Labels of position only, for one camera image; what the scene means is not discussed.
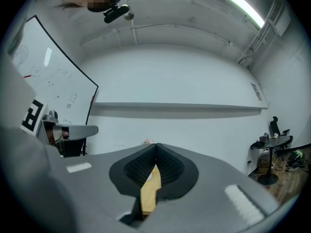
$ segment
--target table leg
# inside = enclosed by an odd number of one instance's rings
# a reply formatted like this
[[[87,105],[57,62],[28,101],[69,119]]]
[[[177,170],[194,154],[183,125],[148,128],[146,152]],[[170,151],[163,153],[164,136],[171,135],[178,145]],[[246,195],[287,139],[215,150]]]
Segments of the table leg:
[[[257,180],[258,183],[262,185],[271,185],[271,184],[276,183],[278,180],[278,176],[271,173],[273,148],[269,148],[269,152],[270,152],[270,160],[269,160],[268,172],[264,175],[261,175]]]

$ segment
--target white ceiling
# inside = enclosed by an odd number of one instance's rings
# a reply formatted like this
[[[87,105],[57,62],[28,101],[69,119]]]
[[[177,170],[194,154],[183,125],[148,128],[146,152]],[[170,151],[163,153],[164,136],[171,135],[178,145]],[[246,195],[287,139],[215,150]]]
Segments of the white ceiling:
[[[273,0],[246,0],[265,18]],[[229,0],[121,0],[134,12],[134,26],[123,17],[104,23],[102,13],[66,9],[86,55],[138,44],[165,43],[208,50],[238,61],[259,28]]]

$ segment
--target round table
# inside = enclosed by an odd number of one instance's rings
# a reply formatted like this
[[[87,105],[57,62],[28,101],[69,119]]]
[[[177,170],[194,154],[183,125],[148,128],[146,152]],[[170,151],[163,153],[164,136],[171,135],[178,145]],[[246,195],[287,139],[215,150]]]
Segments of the round table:
[[[257,179],[258,183],[262,185],[271,185],[278,181],[278,176],[276,174],[271,173],[271,165],[272,165],[272,153],[275,147],[279,147],[289,141],[291,138],[289,136],[279,136],[277,139],[270,139],[269,142],[265,143],[261,147],[253,147],[255,149],[269,149],[270,152],[270,160],[269,160],[269,168],[266,174],[259,176]]]

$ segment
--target tube light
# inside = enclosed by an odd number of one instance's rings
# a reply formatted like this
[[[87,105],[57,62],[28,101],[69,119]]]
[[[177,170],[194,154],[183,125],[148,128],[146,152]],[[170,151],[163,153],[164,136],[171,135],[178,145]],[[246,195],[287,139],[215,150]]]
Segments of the tube light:
[[[263,27],[264,21],[258,15],[258,13],[252,8],[251,5],[249,5],[245,0],[231,0],[234,3],[236,3],[238,6],[240,6],[246,13],[249,14],[249,16],[254,19],[254,21],[260,26],[260,28]]]

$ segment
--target whiteboard frame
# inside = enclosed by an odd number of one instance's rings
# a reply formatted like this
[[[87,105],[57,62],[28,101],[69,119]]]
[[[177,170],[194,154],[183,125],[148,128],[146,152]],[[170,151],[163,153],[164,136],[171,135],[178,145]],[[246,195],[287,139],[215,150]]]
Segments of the whiteboard frame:
[[[94,93],[94,96],[92,97],[91,99],[91,102],[90,102],[90,106],[89,106],[89,110],[88,110],[88,114],[87,114],[87,117],[86,117],[86,125],[87,125],[87,121],[88,121],[88,116],[89,116],[89,113],[91,111],[91,108],[92,108],[92,104],[93,104],[93,101],[94,101],[94,98],[96,96],[96,93],[97,93],[97,90],[98,90],[98,85],[89,77],[87,76],[70,58],[68,55],[66,55],[66,53],[59,47],[59,45],[54,41],[54,39],[50,36],[50,34],[48,33],[48,31],[44,28],[44,26],[42,25],[42,23],[40,22],[39,18],[37,15],[34,15],[33,17],[29,18],[27,22],[29,22],[30,20],[32,19],[36,19],[37,22],[40,24],[40,26],[42,27],[42,29],[44,30],[44,32],[47,34],[47,36],[51,39],[51,41],[57,46],[57,48],[62,52],[62,54],[80,71],[82,72],[82,74],[84,74],[84,76],[86,76],[94,85],[96,85],[96,90],[95,90],[95,93]],[[86,139],[84,141],[84,144],[83,144],[83,151],[82,151],[83,155],[86,154]]]

